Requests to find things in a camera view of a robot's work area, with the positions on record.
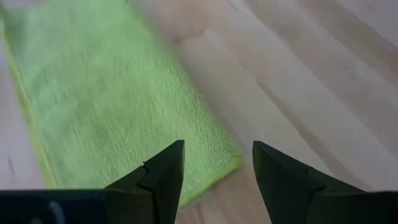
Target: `green microfiber towel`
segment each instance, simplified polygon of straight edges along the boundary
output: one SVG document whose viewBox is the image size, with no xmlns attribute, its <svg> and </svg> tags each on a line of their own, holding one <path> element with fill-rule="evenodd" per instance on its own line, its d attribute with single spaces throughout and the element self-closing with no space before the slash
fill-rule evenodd
<svg viewBox="0 0 398 224">
<path fill-rule="evenodd" d="M 105 187 L 184 139 L 184 205 L 242 163 L 175 57 L 125 0 L 53 0 L 2 9 L 1 17 L 49 187 Z"/>
</svg>

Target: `light wood floor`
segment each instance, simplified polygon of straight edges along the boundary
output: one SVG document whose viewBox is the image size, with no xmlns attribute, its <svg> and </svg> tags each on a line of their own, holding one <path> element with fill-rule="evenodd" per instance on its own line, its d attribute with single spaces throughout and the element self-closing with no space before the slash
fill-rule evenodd
<svg viewBox="0 0 398 224">
<path fill-rule="evenodd" d="M 363 189 L 398 189 L 398 1 L 136 1 L 247 157 L 178 223 L 270 223 L 253 140 Z M 42 187 L 0 61 L 0 187 Z"/>
</svg>

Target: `wooden surface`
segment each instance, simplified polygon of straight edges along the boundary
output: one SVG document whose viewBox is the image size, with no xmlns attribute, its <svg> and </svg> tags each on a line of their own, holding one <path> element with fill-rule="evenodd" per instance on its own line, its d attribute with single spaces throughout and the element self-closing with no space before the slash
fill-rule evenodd
<svg viewBox="0 0 398 224">
<path fill-rule="evenodd" d="M 177 223 L 270 223 L 252 171 L 253 140 L 357 187 L 398 189 L 397 1 L 136 4 L 247 160 L 183 209 Z M 1 61 L 0 187 L 41 187 L 44 180 Z"/>
</svg>

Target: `wood grain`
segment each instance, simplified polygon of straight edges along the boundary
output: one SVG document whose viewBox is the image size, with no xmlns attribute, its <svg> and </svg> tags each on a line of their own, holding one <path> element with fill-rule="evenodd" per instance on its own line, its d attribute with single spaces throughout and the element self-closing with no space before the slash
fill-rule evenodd
<svg viewBox="0 0 398 224">
<path fill-rule="evenodd" d="M 398 189 L 395 1 L 135 3 L 246 157 L 176 223 L 270 223 L 252 170 L 253 140 L 357 187 Z M 8 165 L 0 186 L 40 187 L 15 91 L 1 71 L 0 161 Z"/>
</svg>

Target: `microfiber cloth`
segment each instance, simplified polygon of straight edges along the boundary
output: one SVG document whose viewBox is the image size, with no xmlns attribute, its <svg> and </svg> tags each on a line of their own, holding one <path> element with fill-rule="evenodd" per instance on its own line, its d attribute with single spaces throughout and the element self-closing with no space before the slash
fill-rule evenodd
<svg viewBox="0 0 398 224">
<path fill-rule="evenodd" d="M 49 187 L 105 187 L 184 139 L 185 205 L 242 163 L 131 3 L 52 0 L 1 9 L 1 17 L 9 68 Z"/>
</svg>

